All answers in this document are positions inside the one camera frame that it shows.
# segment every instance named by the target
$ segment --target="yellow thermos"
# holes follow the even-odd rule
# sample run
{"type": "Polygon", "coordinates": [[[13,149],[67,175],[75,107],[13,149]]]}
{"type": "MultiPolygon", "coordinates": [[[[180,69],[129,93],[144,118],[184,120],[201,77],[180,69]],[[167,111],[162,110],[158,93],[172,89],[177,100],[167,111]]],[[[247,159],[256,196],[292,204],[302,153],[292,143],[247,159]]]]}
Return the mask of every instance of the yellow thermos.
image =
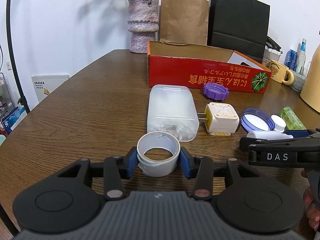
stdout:
{"type": "Polygon", "coordinates": [[[300,97],[309,106],[320,112],[320,44],[313,54],[308,77],[300,97]]]}

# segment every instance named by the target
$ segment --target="wall socket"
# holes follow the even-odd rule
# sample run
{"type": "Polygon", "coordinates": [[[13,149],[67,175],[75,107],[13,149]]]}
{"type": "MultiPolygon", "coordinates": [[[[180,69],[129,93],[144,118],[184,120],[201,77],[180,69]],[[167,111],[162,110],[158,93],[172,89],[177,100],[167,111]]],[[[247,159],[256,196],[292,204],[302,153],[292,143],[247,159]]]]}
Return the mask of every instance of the wall socket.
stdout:
{"type": "Polygon", "coordinates": [[[12,70],[12,66],[11,66],[10,60],[8,60],[5,64],[7,65],[7,69],[8,70],[12,70]]]}

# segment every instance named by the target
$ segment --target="textured ceramic vase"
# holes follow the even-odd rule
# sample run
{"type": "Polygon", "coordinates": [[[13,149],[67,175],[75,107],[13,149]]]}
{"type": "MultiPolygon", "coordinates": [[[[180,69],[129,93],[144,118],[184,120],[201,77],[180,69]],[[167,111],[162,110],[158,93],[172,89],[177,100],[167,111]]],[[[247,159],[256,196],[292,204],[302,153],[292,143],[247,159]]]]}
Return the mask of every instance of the textured ceramic vase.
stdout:
{"type": "Polygon", "coordinates": [[[130,51],[147,53],[148,41],[159,30],[159,0],[129,0],[128,31],[132,33],[130,51]]]}

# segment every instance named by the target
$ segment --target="green plastic bottle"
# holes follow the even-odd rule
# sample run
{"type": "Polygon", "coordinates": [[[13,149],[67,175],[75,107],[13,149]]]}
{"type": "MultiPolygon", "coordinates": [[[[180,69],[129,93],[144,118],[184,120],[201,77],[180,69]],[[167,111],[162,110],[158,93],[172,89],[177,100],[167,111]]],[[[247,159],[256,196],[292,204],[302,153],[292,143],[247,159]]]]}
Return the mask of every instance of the green plastic bottle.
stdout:
{"type": "Polygon", "coordinates": [[[306,130],[303,123],[288,106],[281,110],[280,117],[285,121],[289,130],[306,130]]]}

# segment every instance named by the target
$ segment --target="soda can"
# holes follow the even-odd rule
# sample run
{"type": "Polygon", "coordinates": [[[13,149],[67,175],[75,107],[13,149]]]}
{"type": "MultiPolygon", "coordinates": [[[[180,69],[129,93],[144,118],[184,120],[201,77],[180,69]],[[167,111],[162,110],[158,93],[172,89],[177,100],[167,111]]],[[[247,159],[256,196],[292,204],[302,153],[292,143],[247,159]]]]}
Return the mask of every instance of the soda can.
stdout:
{"type": "Polygon", "coordinates": [[[284,64],[290,69],[294,71],[294,67],[297,63],[297,58],[298,58],[298,53],[295,52],[294,50],[290,49],[286,59],[284,61],[284,64]]]}

